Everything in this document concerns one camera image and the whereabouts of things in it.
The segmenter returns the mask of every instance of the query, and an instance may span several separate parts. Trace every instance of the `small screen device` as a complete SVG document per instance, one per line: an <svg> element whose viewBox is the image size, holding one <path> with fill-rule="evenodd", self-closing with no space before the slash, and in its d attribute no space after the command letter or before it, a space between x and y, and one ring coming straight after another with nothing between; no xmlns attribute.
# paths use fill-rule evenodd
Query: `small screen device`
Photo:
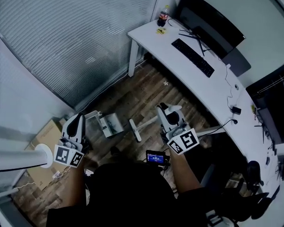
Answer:
<svg viewBox="0 0 284 227"><path fill-rule="evenodd" d="M165 155L165 152L161 151L146 151L146 162L150 165L166 166L169 163L169 156Z"/></svg>

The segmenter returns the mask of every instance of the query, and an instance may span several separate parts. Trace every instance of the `black shirt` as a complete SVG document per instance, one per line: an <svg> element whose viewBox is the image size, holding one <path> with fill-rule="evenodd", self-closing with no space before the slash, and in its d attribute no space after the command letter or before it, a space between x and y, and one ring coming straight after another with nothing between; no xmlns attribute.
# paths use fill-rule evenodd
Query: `black shirt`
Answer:
<svg viewBox="0 0 284 227"><path fill-rule="evenodd" d="M207 226L209 192L200 188L176 199L160 172L147 164L106 164L95 171L92 182L88 206L50 209L47 226L162 226L173 222Z"/></svg>

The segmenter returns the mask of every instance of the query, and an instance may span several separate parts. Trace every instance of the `keyboard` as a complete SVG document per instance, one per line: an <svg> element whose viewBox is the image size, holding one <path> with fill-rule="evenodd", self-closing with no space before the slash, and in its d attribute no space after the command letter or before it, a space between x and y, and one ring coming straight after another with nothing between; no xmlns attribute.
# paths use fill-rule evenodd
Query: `keyboard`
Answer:
<svg viewBox="0 0 284 227"><path fill-rule="evenodd" d="M177 39L171 43L178 51L184 54L197 68L199 68L208 78L213 74L214 69L197 52Z"/></svg>

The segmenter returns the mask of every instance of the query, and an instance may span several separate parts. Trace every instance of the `plastic bottle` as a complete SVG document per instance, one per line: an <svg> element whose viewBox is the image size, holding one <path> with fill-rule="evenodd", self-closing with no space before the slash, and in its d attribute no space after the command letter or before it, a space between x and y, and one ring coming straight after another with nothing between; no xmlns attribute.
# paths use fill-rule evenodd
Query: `plastic bottle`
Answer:
<svg viewBox="0 0 284 227"><path fill-rule="evenodd" d="M157 21L158 26L164 27L168 17L169 17L169 5L166 5L165 8L162 9L159 14L159 19Z"/></svg>

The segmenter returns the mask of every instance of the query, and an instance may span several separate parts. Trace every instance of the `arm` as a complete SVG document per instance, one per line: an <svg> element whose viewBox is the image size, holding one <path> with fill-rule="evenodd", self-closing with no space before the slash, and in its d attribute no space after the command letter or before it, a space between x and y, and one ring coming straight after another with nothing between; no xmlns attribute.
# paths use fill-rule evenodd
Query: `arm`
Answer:
<svg viewBox="0 0 284 227"><path fill-rule="evenodd" d="M170 157L178 193L201 188L201 185L188 165L185 156L183 154L179 156L171 149Z"/></svg>
<svg viewBox="0 0 284 227"><path fill-rule="evenodd" d="M67 183L62 192L62 207L86 206L84 184L84 158L77 168L71 167Z"/></svg>

